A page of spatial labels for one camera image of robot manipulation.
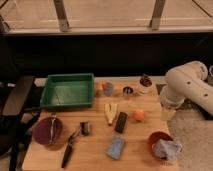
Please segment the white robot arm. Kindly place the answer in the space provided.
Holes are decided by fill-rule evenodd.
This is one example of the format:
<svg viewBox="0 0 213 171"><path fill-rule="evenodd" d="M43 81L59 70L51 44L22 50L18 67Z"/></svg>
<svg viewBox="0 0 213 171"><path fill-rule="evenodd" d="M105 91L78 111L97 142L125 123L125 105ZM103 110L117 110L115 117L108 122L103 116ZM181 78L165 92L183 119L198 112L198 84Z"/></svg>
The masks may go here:
<svg viewBox="0 0 213 171"><path fill-rule="evenodd" d="M178 109L189 99L198 105L206 120L213 120L213 86L205 80L208 76L206 65L200 61L191 61L167 71L166 85L160 92L160 101L164 108Z"/></svg>

